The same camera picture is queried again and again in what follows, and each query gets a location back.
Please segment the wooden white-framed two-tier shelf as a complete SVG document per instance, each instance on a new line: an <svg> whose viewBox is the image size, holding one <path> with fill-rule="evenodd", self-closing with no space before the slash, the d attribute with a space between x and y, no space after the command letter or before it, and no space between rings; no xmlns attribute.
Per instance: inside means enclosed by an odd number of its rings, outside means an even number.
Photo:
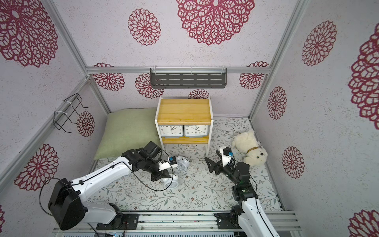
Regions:
<svg viewBox="0 0 379 237"><path fill-rule="evenodd" d="M211 99L159 98L155 116L155 124L159 134L161 147L169 144L205 145L205 155L209 155L213 132L214 118ZM209 125L209 133L205 137L161 137L159 125Z"/></svg>

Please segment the white twin-bell clock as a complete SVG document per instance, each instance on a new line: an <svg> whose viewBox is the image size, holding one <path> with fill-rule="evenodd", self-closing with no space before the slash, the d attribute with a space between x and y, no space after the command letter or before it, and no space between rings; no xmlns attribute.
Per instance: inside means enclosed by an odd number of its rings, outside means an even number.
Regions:
<svg viewBox="0 0 379 237"><path fill-rule="evenodd" d="M165 189L175 189L179 186L179 177L177 175L172 175L171 178L163 178L163 186Z"/></svg>
<svg viewBox="0 0 379 237"><path fill-rule="evenodd" d="M184 156L177 156L177 168L181 171L186 171L189 168L189 160Z"/></svg>

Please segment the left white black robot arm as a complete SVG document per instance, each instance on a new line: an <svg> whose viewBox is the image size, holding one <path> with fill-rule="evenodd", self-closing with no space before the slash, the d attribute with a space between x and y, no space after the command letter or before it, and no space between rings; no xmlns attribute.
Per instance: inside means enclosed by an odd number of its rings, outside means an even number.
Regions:
<svg viewBox="0 0 379 237"><path fill-rule="evenodd" d="M98 223L112 229L125 226L123 212L113 203L94 204L87 200L103 187L112 182L142 170L151 174L151 181L172 178L170 172L177 165L176 157L164 155L154 142L144 148L124 152L108 165L72 181L60 179L54 186L48 209L60 230L67 231L80 223Z"/></svg>

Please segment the grey square clock face-down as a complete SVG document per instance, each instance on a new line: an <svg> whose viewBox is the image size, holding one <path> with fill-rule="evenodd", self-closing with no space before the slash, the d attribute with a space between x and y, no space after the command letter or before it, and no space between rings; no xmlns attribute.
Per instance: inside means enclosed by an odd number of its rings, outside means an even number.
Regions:
<svg viewBox="0 0 379 237"><path fill-rule="evenodd" d="M159 125L159 132L161 137L178 138L184 136L182 125Z"/></svg>

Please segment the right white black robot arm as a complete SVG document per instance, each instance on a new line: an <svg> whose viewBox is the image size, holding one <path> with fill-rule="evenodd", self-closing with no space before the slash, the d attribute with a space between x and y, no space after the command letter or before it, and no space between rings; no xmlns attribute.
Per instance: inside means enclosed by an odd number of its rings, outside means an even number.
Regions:
<svg viewBox="0 0 379 237"><path fill-rule="evenodd" d="M237 162L234 167L222 166L222 161L214 162L207 157L205 161L210 172L222 173L234 183L232 193L238 205L232 207L228 222L241 228L248 237L278 237L250 183L250 165Z"/></svg>

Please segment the grey square alarm clock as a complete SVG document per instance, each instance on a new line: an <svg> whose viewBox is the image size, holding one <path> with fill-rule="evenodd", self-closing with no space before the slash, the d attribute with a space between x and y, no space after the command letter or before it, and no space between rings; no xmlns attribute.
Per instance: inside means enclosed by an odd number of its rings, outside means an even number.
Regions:
<svg viewBox="0 0 379 237"><path fill-rule="evenodd" d="M185 137L205 137L209 133L209 125L185 125Z"/></svg>

